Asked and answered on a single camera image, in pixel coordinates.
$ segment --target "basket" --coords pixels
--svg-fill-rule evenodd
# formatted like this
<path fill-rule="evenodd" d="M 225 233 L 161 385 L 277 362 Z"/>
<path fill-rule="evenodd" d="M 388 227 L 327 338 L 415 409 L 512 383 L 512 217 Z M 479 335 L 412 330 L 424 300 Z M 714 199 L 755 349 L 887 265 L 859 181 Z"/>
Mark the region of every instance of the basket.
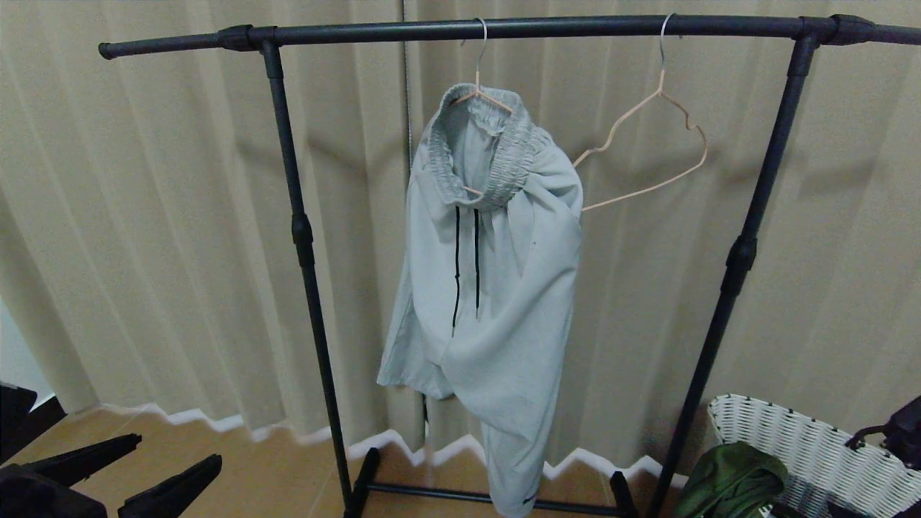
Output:
<path fill-rule="evenodd" d="M 735 394 L 717 397 L 708 411 L 722 443 L 745 441 L 787 466 L 779 501 L 808 518 L 828 516 L 829 500 L 890 518 L 921 499 L 921 471 L 876 446 L 851 450 L 851 436 L 829 424 Z"/>

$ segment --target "clothing rack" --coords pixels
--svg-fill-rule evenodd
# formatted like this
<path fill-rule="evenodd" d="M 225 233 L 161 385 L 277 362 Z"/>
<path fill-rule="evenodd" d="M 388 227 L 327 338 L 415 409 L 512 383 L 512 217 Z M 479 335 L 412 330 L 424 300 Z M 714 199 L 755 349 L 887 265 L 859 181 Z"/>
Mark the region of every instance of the clothing rack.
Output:
<path fill-rule="evenodd" d="M 663 16 L 613 16 L 576 18 L 508 18 L 487 19 L 491 39 L 566 38 L 588 36 L 653 36 L 659 35 Z M 285 81 L 279 47 L 321 43 L 357 43 L 374 41 L 435 41 L 472 40 L 483 36 L 484 27 L 477 20 L 418 21 L 370 23 L 309 27 L 253 27 L 240 25 L 208 34 L 193 34 L 154 40 L 100 43 L 99 53 L 106 59 L 120 56 L 166 53 L 192 49 L 229 49 L 238 52 L 259 52 L 265 62 L 266 75 L 272 90 L 275 120 L 281 140 L 285 163 L 288 195 L 291 202 L 291 233 L 297 249 L 297 259 L 304 277 L 310 323 L 320 363 L 320 374 L 326 409 L 332 430 L 339 481 L 344 499 L 344 518 L 358 518 L 365 508 L 370 491 L 399 493 L 422 497 L 489 502 L 489 495 L 429 489 L 400 484 L 375 482 L 380 463 L 377 449 L 368 451 L 355 484 L 348 474 L 339 409 L 336 405 L 332 367 L 323 325 L 320 292 L 314 269 L 313 235 L 304 212 L 300 179 L 297 174 L 294 141 L 288 118 Z M 732 307 L 748 271 L 752 269 L 757 251 L 758 229 L 774 186 L 790 130 L 793 126 L 799 98 L 810 71 L 812 56 L 821 45 L 851 45 L 867 41 L 921 45 L 921 29 L 877 25 L 864 18 L 833 15 L 829 18 L 773 18 L 733 16 L 672 16 L 666 33 L 687 36 L 749 36 L 794 40 L 787 69 L 787 83 L 780 99 L 774 129 L 768 141 L 764 162 L 758 175 L 754 195 L 739 237 L 729 250 L 726 273 L 720 286 L 719 299 L 706 333 L 694 376 L 684 398 L 678 423 L 671 437 L 659 483 L 650 503 L 647 517 L 657 518 L 669 489 L 671 478 L 681 458 L 694 413 L 700 405 L 710 370 L 726 331 Z M 535 508 L 563 512 L 578 512 L 600 516 L 638 516 L 624 475 L 614 473 L 611 486 L 617 500 L 615 507 L 582 505 L 558 501 L 537 500 Z"/>

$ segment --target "beige curtain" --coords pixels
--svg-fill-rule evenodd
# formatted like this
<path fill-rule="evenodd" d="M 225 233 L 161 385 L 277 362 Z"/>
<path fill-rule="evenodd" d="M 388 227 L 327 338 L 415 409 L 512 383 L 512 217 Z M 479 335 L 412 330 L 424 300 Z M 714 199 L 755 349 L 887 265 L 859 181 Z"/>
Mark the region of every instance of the beige curtain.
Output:
<path fill-rule="evenodd" d="M 326 425 L 272 102 L 254 53 L 106 62 L 100 41 L 239 23 L 600 14 L 827 16 L 921 25 L 908 3 L 9 2 L 0 6 L 0 291 L 65 408 L 156 402 L 258 428 Z M 584 215 L 549 458 L 661 460 L 740 230 L 791 41 L 668 38 L 667 90 L 711 141 L 669 187 Z M 285 47 L 303 194 L 347 440 L 423 438 L 422 399 L 374 384 L 402 263 L 407 112 L 418 135 L 479 42 Z M 491 41 L 484 83 L 517 91 L 571 157 L 655 87 L 653 38 Z M 409 82 L 404 81 L 404 64 Z M 921 370 L 921 53 L 818 51 L 760 254 L 708 395 L 846 430 L 884 420 Z M 663 105 L 579 173 L 589 203 L 693 164 Z M 429 440 L 473 432 L 429 401 Z M 698 430 L 704 428 L 698 423 Z"/>

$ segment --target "tile floor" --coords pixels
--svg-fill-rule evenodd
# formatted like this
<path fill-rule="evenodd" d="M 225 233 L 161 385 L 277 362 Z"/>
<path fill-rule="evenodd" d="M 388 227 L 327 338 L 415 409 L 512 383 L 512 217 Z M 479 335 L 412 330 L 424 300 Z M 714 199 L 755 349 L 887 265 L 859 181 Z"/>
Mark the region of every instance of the tile floor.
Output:
<path fill-rule="evenodd" d="M 221 474 L 182 518 L 342 516 L 342 497 L 331 443 L 299 444 L 287 429 L 276 429 L 266 440 L 253 442 L 243 428 L 220 433 L 203 421 L 172 425 L 158 414 L 123 414 L 97 408 L 68 416 L 10 462 L 41 459 L 125 433 L 143 436 L 137 450 L 74 486 L 105 503 L 110 516 L 117 516 L 125 498 L 176 475 L 210 453 L 223 456 Z M 487 490 L 485 468 L 470 452 L 457 455 L 437 467 L 429 464 L 413 467 L 396 446 L 384 448 L 381 457 L 378 481 L 469 491 Z M 353 477 L 357 476 L 360 465 L 360 460 L 350 463 Z M 635 477 L 630 484 L 637 505 L 644 509 L 655 478 Z M 556 480 L 545 479 L 540 497 L 614 504 L 607 477 L 579 462 Z M 670 508 L 670 501 L 667 501 L 666 507 Z M 372 492 L 364 516 L 456 518 L 498 515 L 492 506 L 482 503 Z M 531 516 L 570 518 L 584 515 L 535 511 Z"/>

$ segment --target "green cloth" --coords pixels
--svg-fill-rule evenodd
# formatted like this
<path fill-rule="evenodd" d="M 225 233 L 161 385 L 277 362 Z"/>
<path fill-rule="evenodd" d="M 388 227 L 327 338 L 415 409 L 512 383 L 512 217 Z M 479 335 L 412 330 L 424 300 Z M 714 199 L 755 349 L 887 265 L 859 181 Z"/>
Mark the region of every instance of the green cloth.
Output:
<path fill-rule="evenodd" d="M 675 506 L 676 518 L 747 518 L 784 491 L 787 468 L 745 442 L 722 444 L 697 461 Z"/>

